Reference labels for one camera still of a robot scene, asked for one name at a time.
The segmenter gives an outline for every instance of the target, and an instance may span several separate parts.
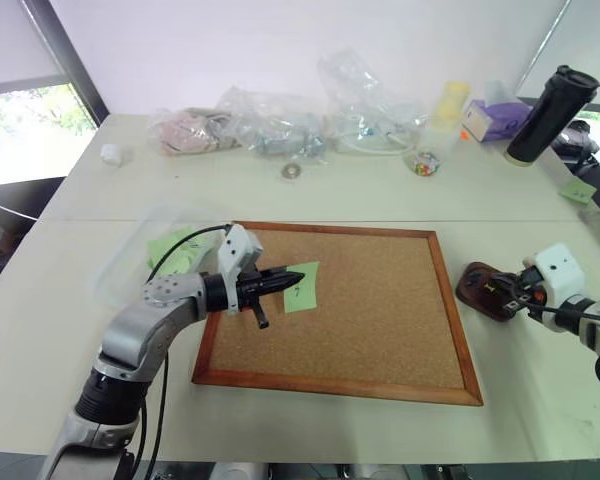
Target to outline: green sticky note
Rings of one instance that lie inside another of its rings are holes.
[[[591,201],[591,197],[596,193],[597,188],[583,182],[578,177],[573,177],[571,181],[560,189],[560,195],[573,200],[574,202],[584,203]]]
[[[304,273],[304,278],[284,291],[285,313],[316,308],[316,275],[320,262],[309,262],[287,267],[288,272]]]
[[[153,268],[157,265],[163,255],[167,253],[173,245],[185,236],[193,233],[193,231],[193,227],[185,227],[149,241],[147,243],[149,249],[149,268]],[[202,260],[202,257],[204,257],[204,255],[212,248],[213,236],[209,233],[191,239],[169,255],[167,260],[160,267],[158,274],[187,273],[191,270],[192,266],[197,266]]]

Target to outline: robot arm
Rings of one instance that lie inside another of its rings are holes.
[[[497,321],[507,321],[524,309],[555,332],[571,332],[598,356],[600,379],[600,300],[583,294],[584,273],[569,249],[553,245],[524,260],[525,269],[502,273],[480,262],[465,270],[456,295]]]
[[[255,268],[257,238],[234,225],[218,251],[221,273],[167,275],[144,286],[142,296],[106,329],[100,353],[75,407],[67,415],[39,480],[127,479],[133,456],[125,447],[138,412],[175,336],[208,312],[252,308],[268,325],[259,297],[284,290],[303,274]]]

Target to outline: white wall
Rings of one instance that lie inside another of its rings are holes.
[[[0,0],[0,83],[61,72],[18,0]]]
[[[539,97],[556,67],[565,64],[600,82],[600,0],[572,0],[520,95]],[[600,103],[600,88],[593,102]]]
[[[561,0],[51,0],[112,112],[213,106],[232,84],[323,97],[316,61],[358,50],[394,90],[513,86]]]

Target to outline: black lid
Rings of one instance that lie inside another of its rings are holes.
[[[560,65],[556,73],[547,81],[547,87],[568,91],[590,101],[596,96],[596,89],[600,82],[583,72],[569,68],[568,65]]]

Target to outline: purple tissue box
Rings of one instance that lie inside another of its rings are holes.
[[[483,100],[473,100],[462,120],[479,142],[511,138],[522,127],[531,107],[522,103],[499,103],[489,107]]]

